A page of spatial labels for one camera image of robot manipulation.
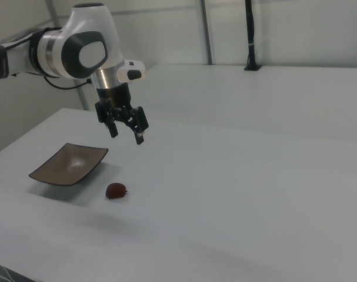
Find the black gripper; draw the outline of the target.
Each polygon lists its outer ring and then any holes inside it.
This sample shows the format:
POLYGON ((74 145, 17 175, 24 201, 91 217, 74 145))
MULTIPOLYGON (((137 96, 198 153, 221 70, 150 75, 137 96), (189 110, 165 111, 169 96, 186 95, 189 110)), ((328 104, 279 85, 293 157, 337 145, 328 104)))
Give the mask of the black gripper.
POLYGON ((144 142, 144 131, 149 127, 143 107, 131 106, 131 94, 127 83, 109 89, 97 89, 99 102, 95 110, 100 123, 109 130, 111 137, 118 135, 114 120, 128 121, 128 126, 134 132, 137 145, 144 142))

